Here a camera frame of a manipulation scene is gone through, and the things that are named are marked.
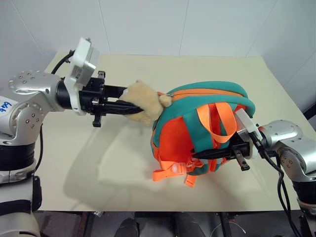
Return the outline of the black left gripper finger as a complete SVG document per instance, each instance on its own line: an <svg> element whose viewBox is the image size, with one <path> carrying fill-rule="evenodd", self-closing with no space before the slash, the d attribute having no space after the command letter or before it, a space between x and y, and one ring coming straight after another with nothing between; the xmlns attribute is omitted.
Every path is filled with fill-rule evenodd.
<svg viewBox="0 0 316 237"><path fill-rule="evenodd" d="M126 90L126 87L105 85L104 86L104 96L106 98L108 98L108 97L120 98L125 90Z"/></svg>
<svg viewBox="0 0 316 237"><path fill-rule="evenodd" d="M108 101L105 103L105 114L132 115L142 111L143 109L133 103L122 100L117 100L115 102Z"/></svg>

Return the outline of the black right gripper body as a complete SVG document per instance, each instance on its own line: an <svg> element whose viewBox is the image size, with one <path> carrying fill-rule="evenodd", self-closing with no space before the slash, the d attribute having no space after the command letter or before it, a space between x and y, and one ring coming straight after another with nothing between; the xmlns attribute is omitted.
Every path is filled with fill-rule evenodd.
<svg viewBox="0 0 316 237"><path fill-rule="evenodd" d="M231 159L236 159L241 170L247 171L250 166L247 164L245 157L250 155L250 144L241 139L241 137L235 133L229 140L229 148L231 150Z"/></svg>

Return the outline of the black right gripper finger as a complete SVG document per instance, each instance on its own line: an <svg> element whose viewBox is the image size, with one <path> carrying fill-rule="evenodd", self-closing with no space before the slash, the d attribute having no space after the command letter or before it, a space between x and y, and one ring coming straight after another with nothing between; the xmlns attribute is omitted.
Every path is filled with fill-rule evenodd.
<svg viewBox="0 0 316 237"><path fill-rule="evenodd" d="M232 150L230 150L229 148L209 149L201 152L196 152L194 149L191 149L191 154L193 158L197 159L234 159Z"/></svg>

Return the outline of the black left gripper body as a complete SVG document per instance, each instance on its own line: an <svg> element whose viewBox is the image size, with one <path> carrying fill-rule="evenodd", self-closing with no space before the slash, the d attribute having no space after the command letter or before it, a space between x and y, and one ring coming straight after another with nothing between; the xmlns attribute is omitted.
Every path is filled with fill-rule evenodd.
<svg viewBox="0 0 316 237"><path fill-rule="evenodd" d="M101 127L101 117L105 99L105 72L99 71L98 77L90 78L87 85L79 91L81 110L94 116L92 125Z"/></svg>

